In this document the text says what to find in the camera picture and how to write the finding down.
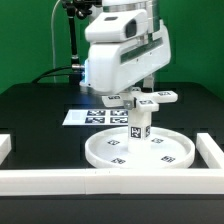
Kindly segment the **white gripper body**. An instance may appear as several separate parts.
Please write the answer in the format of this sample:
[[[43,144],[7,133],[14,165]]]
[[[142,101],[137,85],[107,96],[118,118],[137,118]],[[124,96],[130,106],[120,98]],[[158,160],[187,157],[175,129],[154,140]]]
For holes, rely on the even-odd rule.
[[[97,94],[116,94],[170,62],[169,35],[163,21],[148,44],[140,47],[136,44],[136,39],[93,44],[86,61],[85,84]]]

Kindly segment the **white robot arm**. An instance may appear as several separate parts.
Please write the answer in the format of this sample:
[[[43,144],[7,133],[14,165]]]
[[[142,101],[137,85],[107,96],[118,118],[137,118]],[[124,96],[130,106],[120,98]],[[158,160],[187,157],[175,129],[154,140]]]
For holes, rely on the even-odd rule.
[[[80,86],[107,107],[131,108],[130,87],[170,61],[168,30],[158,0],[102,0],[102,8],[85,29],[90,48]]]

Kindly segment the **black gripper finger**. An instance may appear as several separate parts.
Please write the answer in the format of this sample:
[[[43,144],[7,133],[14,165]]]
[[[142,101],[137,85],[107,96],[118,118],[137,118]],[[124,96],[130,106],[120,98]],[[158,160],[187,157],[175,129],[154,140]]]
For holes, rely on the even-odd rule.
[[[134,108],[134,97],[130,91],[122,92],[121,98],[125,109],[132,110]]]
[[[143,80],[143,88],[146,90],[154,90],[154,75],[150,74]]]

